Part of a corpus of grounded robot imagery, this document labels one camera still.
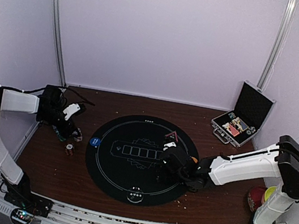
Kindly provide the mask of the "blue round blind button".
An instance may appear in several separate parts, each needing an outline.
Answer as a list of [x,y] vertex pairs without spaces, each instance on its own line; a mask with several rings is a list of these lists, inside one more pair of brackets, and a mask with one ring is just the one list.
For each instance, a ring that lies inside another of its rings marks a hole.
[[101,144],[101,139],[93,137],[90,139],[89,144],[96,148]]

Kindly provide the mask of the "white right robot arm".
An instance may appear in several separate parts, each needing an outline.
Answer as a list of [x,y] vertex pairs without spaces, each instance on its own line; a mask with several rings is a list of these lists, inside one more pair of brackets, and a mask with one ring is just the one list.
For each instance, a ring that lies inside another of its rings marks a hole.
[[257,208],[252,224],[273,224],[299,202],[299,144],[289,135],[267,148],[238,154],[195,159],[174,141],[164,145],[161,167],[168,178],[192,192],[203,188],[259,178],[278,178],[274,193]]

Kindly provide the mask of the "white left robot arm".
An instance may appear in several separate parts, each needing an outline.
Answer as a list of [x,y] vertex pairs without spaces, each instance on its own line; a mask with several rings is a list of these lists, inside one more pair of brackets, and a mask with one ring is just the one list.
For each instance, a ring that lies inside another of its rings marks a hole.
[[[40,93],[36,95],[34,91],[0,85],[0,114],[1,112],[33,114],[37,121],[52,126],[62,141],[69,138],[81,140],[81,131],[76,127],[72,118],[86,110],[84,103],[67,104],[63,91],[52,85],[42,88]],[[8,192],[12,194],[19,207],[25,209],[30,207],[34,198],[29,177],[13,160],[1,136],[0,174],[6,183]]]

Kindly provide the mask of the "red triangular button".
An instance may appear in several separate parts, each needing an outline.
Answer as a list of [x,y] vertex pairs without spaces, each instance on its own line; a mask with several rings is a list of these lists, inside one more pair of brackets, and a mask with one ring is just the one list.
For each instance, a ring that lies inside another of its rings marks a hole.
[[166,134],[164,137],[165,138],[170,138],[170,139],[175,140],[175,141],[178,141],[178,135],[177,135],[176,131],[173,131],[169,134]]

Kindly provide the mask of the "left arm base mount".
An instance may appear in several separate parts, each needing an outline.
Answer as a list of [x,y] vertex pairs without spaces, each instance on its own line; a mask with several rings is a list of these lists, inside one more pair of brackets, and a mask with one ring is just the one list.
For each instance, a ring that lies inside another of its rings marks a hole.
[[53,207],[53,201],[47,198],[43,198],[39,195],[31,194],[31,198],[24,199],[12,192],[7,192],[4,195],[4,200],[26,210],[33,215],[47,217],[51,208]]

